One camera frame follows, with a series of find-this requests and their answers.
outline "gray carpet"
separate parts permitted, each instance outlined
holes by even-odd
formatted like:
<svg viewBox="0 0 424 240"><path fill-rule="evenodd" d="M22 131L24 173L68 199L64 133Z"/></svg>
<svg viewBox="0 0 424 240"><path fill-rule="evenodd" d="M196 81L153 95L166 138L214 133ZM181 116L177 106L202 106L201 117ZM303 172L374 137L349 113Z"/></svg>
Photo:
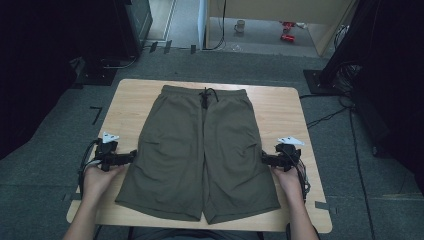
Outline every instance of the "gray carpet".
<svg viewBox="0 0 424 240"><path fill-rule="evenodd" d="M64 194L77 186L76 169L100 130L117 84L124 78L294 87L309 94L303 69L322 69L326 60L282 55L143 52L119 70L110 87L69 89L33 138L0 161L0 239L60 239L69 224ZM307 122L341 109L337 97L302 99ZM90 106L103 107L99 121ZM393 159L377 159L360 117L353 114L361 170L376 239L422 239L424 200L412 174ZM372 239L355 160L349 112L310 129L324 192L333 209L333 230L321 239ZM124 227L104 227L99 239L126 239ZM266 239L285 239L265 233Z"/></svg>

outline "hand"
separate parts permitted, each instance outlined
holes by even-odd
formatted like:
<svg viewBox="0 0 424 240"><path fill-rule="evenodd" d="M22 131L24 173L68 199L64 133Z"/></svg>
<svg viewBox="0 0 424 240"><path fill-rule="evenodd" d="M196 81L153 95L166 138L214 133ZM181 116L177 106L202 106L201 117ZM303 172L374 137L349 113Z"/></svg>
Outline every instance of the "hand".
<svg viewBox="0 0 424 240"><path fill-rule="evenodd" d="M104 172L97 166L88 166L84 173L83 201L97 203L112 179L123 169L124 166L118 166L109 172Z"/></svg>
<svg viewBox="0 0 424 240"><path fill-rule="evenodd" d="M303 167L300 164L297 167L300 171L303 171ZM281 168L273 167L272 172L275 174L275 176L277 176L281 188L286 193L286 197L289 201L292 200L303 202L302 187L300 185L299 177L295 167L287 172L284 172L284 170Z"/></svg>

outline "cable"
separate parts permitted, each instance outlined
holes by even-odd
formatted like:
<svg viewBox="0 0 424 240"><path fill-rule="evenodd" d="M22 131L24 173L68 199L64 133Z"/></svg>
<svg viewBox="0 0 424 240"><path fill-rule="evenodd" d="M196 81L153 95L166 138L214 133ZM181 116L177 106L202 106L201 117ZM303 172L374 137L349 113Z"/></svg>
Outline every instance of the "cable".
<svg viewBox="0 0 424 240"><path fill-rule="evenodd" d="M224 1L224 11L222 13L222 37L221 37L221 40L219 41L218 45L216 45L214 48L205 48L203 50L208 50L208 51L216 50L225 41L224 39L225 39L225 12L226 12L226 9L227 9L227 0Z"/></svg>
<svg viewBox="0 0 424 240"><path fill-rule="evenodd" d="M104 69L123 69L123 68L127 68L127 67L131 66L135 62L135 60L137 60L137 58L135 56L132 56L132 58L133 58L132 62L130 62L127 65L118 66L118 67L107 67L107 66L103 66L103 68Z"/></svg>
<svg viewBox="0 0 424 240"><path fill-rule="evenodd" d="M299 162L298 162L298 164L299 164L299 165L301 165L301 166L303 167L303 170L304 170L304 173L302 173L302 172L299 170L299 167L297 166L298 164L296 164L296 163L294 162L293 158L292 158L289 154L287 154L287 152L286 152L286 151L284 151L283 149L281 149L281 151L282 151L284 154L286 154L286 156L288 156L288 157L290 158L290 161L292 162L293 167L295 167L295 168L296 168L297 176L299 177L300 187L302 188L302 197L303 197L303 201L304 201L304 202L306 202L306 195L309 193L309 190L311 189L311 185L309 184L308 176L307 176L307 174L306 174L306 166L305 166L305 164L303 164L302 159L300 159L300 158L299 158Z"/></svg>
<svg viewBox="0 0 424 240"><path fill-rule="evenodd" d="M334 117L335 115L337 115L337 114L339 114L339 113L342 113L342 112L344 112L344 111L345 111L345 110L347 110L347 109L349 109L349 108L343 107L342 109L338 110L338 111L337 111L337 112L335 112L335 113L329 114L329 115L327 115L327 116L325 116L325 117L323 117L323 118L320 118L320 119L318 119L318 120L315 120L315 121L312 121L312 122L310 122L310 123L306 124L306 126L308 127L308 129L310 129L311 127L318 125L318 124L319 124L320 122L322 122L322 121L330 120L330 119L331 119L332 117Z"/></svg>
<svg viewBox="0 0 424 240"><path fill-rule="evenodd" d="M218 25L219 25L219 28L221 29L221 31L224 31L224 20L222 21L222 25L221 25L221 21L219 21L219 19L218 19ZM219 48L219 49L216 49L217 51L221 51L221 50L223 50L227 47L227 41L225 41L225 38L223 38L223 41L224 41L224 46Z"/></svg>
<svg viewBox="0 0 424 240"><path fill-rule="evenodd" d="M310 97L334 97L334 96L341 96L341 95L319 95L319 94L309 94L309 95L302 95L299 97L299 99L304 98L310 98Z"/></svg>
<svg viewBox="0 0 424 240"><path fill-rule="evenodd" d="M144 46L143 49L141 49L141 51L143 51L144 49L147 49L147 48L151 48L151 47L152 47L152 45L150 45L150 46ZM166 48L166 47L164 47L164 46L156 46L156 48ZM172 49L179 49L179 50L191 50L191 48L184 48L184 47L170 47L170 48L172 48Z"/></svg>
<svg viewBox="0 0 424 240"><path fill-rule="evenodd" d="M78 186L79 186L79 189L80 189L81 199L82 199L82 195L83 195L83 191L84 191L84 170L85 170L85 167L87 166L87 163L85 163L85 160L87 159L88 152L90 151L90 149L98 141L99 141L98 139L93 140L88 145L87 149L85 150L84 156L82 157L82 160L81 160L81 163L80 163L80 168L78 169Z"/></svg>
<svg viewBox="0 0 424 240"><path fill-rule="evenodd" d="M97 240L97 238L99 237L99 234L100 234L100 230L102 230L102 227L103 227L103 225L99 225L97 227L96 234L94 235L93 240Z"/></svg>
<svg viewBox="0 0 424 240"><path fill-rule="evenodd" d="M352 129L353 145L355 147L356 166L358 167L359 179L361 180L362 191L364 193L365 205L367 207L368 221L370 223L370 228L371 228L371 236L372 236L372 239L375 240L374 224L371 218L371 211L370 211L370 206L368 203L367 190L365 189L364 178L362 177L361 164L359 162L359 154L358 154L358 143L356 142L356 134L355 134L355 128L353 126L352 115L353 115L353 109L350 109L349 119L350 119L350 127Z"/></svg>

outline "olive green shorts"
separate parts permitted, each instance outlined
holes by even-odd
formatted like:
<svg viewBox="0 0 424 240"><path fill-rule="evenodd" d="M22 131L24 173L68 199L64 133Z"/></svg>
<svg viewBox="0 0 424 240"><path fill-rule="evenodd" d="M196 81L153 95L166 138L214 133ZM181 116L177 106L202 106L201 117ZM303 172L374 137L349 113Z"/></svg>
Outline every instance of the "olive green shorts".
<svg viewBox="0 0 424 240"><path fill-rule="evenodd" d="M225 222L280 208L246 91L164 86L116 202L159 218Z"/></svg>

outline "black controller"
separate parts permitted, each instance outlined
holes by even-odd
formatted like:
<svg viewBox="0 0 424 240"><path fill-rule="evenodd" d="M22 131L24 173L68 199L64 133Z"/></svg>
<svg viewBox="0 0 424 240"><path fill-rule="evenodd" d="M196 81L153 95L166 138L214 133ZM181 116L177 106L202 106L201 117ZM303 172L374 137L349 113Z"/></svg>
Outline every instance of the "black controller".
<svg viewBox="0 0 424 240"><path fill-rule="evenodd" d="M271 167L282 167L285 172L299 164L301 151L300 149L296 150L294 145L280 143L275 146L275 151L278 153L277 155L268 155L262 151L262 163Z"/></svg>
<svg viewBox="0 0 424 240"><path fill-rule="evenodd" d="M85 163L85 159L88 151L91 149L93 144L97 144L96 151L94 154L94 158L89 162ZM88 165L101 164L101 169L105 172L108 172L110 166L119 166L127 163L132 163L134 161L135 156L137 156L137 150L133 150L130 153L126 154L117 154L116 148L118 147L118 142L112 141L108 143L103 143L101 138L93 141L90 146L86 150L86 154L82 159L81 166L78 169L78 185L80 188L81 198L84 191L84 172Z"/></svg>

